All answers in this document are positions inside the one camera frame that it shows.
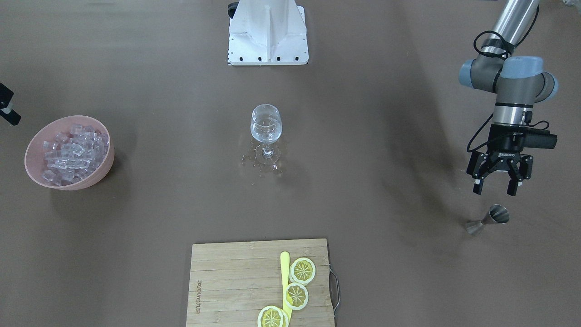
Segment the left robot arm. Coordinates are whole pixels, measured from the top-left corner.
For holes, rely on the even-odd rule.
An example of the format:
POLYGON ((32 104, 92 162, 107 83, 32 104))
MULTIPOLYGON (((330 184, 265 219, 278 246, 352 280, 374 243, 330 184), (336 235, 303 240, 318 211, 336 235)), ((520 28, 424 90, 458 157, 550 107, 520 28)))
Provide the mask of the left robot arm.
POLYGON ((509 0, 482 45, 473 42, 478 57, 459 70, 460 84, 494 93, 494 112, 485 121, 488 139, 480 146, 467 145, 471 154, 467 174, 474 180, 473 192, 481 194, 485 178, 497 171, 510 176, 507 193, 532 175, 533 157, 526 148, 554 149, 557 136, 548 128, 532 124, 532 109, 558 91, 558 81, 543 68, 537 56, 515 56, 516 48, 529 35, 539 14, 537 0, 509 0))

